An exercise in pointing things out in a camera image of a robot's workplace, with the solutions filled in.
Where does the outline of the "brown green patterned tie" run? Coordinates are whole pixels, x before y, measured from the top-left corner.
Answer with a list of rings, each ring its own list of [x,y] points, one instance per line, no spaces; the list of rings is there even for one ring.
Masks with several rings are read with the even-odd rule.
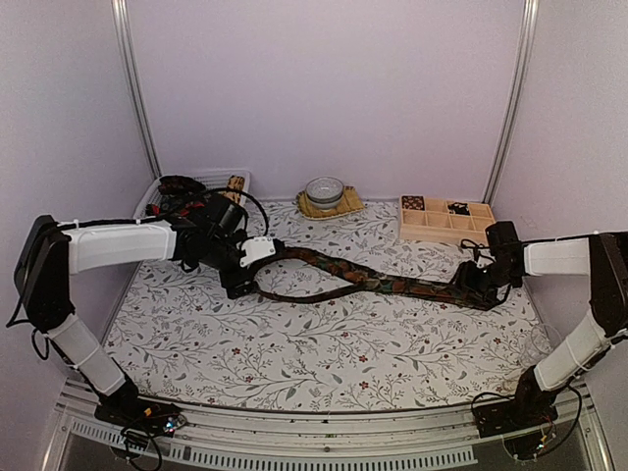
[[[317,304],[331,301],[358,292],[373,292],[381,295],[400,295],[410,298],[452,304],[470,309],[488,311],[499,305],[497,291],[476,290],[462,282],[464,271],[470,264],[463,263],[454,277],[447,283],[387,275],[349,260],[326,255],[320,251],[288,247],[280,253],[252,263],[249,270],[253,275],[267,266],[284,260],[297,259],[346,282],[344,287],[306,296],[289,296],[266,291],[257,287],[254,292],[273,301],[293,304]]]

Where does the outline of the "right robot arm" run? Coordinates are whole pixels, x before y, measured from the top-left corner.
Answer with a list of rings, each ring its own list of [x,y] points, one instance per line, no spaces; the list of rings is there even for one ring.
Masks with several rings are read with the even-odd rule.
[[[493,260],[459,266],[451,281],[457,299],[494,307],[497,292],[525,286],[544,321],[554,321],[562,341],[525,369],[513,398],[476,406],[483,436],[521,430],[554,418],[556,396],[591,370],[627,336],[627,234],[593,232],[548,239],[519,238],[510,221],[486,229]]]

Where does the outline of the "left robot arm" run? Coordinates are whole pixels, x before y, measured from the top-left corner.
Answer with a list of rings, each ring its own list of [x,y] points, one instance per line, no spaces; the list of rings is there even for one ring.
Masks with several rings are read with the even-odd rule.
[[[33,326],[89,384],[102,410],[126,426],[177,414],[158,405],[106,351],[100,335],[77,313],[73,296],[81,278],[120,274],[146,261],[177,262],[186,272],[208,265],[228,288],[248,288],[247,269],[275,254],[267,232],[247,233],[248,214],[219,191],[189,196],[139,219],[60,223],[50,215],[34,222],[14,272],[17,308],[24,318],[7,323]]]

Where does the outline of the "clear drinking glass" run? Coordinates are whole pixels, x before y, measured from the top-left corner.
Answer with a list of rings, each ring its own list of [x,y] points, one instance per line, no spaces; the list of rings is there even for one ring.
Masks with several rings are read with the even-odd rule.
[[[545,323],[535,325],[520,342],[520,366],[527,369],[538,364],[561,342],[562,335],[554,326]]]

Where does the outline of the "floral tablecloth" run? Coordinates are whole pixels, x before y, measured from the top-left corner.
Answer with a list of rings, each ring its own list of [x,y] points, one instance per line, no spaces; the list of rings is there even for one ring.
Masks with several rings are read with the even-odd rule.
[[[305,412],[408,409],[512,394],[540,324],[516,289],[492,311],[357,293],[321,304],[228,299],[218,273],[142,264],[105,340],[140,390]]]

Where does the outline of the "rolled black tie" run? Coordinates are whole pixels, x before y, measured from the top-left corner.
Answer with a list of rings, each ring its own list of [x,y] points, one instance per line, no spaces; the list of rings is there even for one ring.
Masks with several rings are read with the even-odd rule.
[[[449,214],[460,216],[471,215],[470,206],[467,202],[450,201],[446,207]]]

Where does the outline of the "wooden compartment box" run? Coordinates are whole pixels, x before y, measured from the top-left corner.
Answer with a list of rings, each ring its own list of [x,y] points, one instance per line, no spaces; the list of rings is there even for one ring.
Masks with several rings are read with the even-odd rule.
[[[487,243],[486,228],[496,221],[488,204],[467,202],[471,215],[460,216],[449,214],[446,207],[450,201],[459,200],[423,197],[424,211],[402,209],[399,198],[400,239],[449,244],[459,244],[464,239],[470,239],[476,243]]]

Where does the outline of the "yellow spotted tie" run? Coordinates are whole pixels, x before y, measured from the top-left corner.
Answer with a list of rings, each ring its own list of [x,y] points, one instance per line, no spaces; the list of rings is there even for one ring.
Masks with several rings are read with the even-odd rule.
[[[226,190],[223,190],[221,194],[227,197],[229,200],[240,205],[244,190],[245,178],[243,176],[232,175],[228,179]]]

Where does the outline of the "white plastic basket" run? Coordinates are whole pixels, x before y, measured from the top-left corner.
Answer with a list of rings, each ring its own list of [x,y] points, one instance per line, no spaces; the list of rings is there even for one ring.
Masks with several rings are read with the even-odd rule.
[[[209,169],[188,175],[167,175],[157,178],[137,203],[133,216],[146,218],[156,211],[165,212],[187,198],[200,198],[200,193],[217,188],[241,206],[246,201],[251,174],[244,169]]]

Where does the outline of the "rolled dark patterned tie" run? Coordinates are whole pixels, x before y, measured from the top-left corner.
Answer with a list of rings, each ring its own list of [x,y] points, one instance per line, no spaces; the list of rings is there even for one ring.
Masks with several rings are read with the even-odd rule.
[[[425,200],[420,195],[402,195],[400,198],[401,208],[404,210],[424,211]]]

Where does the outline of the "yellow woven mat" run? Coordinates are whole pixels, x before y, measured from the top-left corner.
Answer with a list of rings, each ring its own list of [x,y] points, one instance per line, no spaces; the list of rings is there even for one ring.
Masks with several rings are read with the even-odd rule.
[[[303,190],[296,197],[296,207],[305,219],[312,221],[331,220],[360,212],[366,208],[353,186],[346,186],[338,201],[326,204],[314,203]]]

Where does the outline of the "front metal rail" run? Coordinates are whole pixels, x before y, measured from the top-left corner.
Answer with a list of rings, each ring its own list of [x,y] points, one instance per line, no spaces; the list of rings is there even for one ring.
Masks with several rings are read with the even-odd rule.
[[[483,436],[478,404],[365,413],[296,413],[185,404],[186,425],[144,447],[94,415],[69,381],[54,408],[45,470],[611,470],[587,388],[556,400],[546,425]]]

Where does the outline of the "right metal frame post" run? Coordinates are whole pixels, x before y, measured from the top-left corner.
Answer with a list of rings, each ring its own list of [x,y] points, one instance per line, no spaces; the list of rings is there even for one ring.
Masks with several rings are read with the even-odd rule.
[[[513,77],[508,93],[505,115],[497,140],[496,154],[483,195],[483,202],[489,205],[494,204],[497,199],[499,184],[505,170],[511,141],[514,136],[525,81],[533,53],[539,4],[538,0],[525,0],[523,2]]]

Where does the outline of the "metal frame post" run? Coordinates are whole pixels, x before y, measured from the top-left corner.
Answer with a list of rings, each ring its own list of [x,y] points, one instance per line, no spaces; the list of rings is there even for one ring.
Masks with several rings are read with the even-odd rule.
[[[140,141],[150,175],[153,180],[156,180],[162,176],[162,170],[158,161],[156,147],[142,96],[139,72],[133,50],[128,2],[125,0],[113,0],[111,6],[114,28]]]
[[[494,204],[497,199],[499,184],[505,170],[511,141],[514,136],[525,81],[533,53],[539,4],[538,0],[525,0],[523,2],[513,77],[508,93],[505,115],[497,140],[496,154],[483,195],[483,202],[489,205]]]

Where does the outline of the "left metal frame post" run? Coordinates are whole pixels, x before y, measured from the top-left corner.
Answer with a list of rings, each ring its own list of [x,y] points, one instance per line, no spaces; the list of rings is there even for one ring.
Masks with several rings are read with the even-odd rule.
[[[128,2],[125,0],[113,0],[111,6],[114,28],[140,141],[150,175],[153,180],[156,180],[162,176],[162,170],[158,161],[156,147],[142,96],[139,72],[133,50]]]

